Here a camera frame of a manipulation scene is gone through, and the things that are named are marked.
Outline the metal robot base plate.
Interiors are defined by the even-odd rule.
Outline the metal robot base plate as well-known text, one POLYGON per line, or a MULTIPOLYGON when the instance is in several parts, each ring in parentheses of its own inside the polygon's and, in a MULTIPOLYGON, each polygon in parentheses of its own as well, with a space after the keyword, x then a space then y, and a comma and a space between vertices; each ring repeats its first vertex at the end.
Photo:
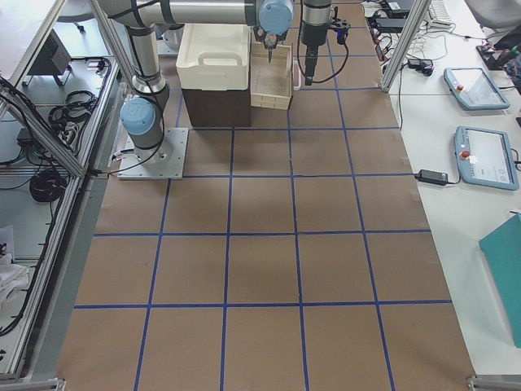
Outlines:
POLYGON ((128 136, 125 149, 131 152, 121 157, 117 177, 120 180, 182 179, 188 136, 188 128, 167 128, 158 151, 154 148, 135 150, 128 136))

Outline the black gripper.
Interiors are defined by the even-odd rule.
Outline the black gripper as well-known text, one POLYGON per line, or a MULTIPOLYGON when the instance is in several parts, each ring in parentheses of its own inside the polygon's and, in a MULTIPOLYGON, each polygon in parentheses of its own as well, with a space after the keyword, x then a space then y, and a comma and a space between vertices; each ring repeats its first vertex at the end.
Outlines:
POLYGON ((274 50, 278 43, 285 41, 287 37, 287 31, 283 33, 270 33, 260 26, 254 26, 253 33, 256 41, 261 42, 266 50, 274 50))
POLYGON ((313 84, 319 47, 326 43, 327 30, 325 25, 302 24, 300 26, 300 42, 306 48, 304 61, 304 84, 306 86, 313 84))

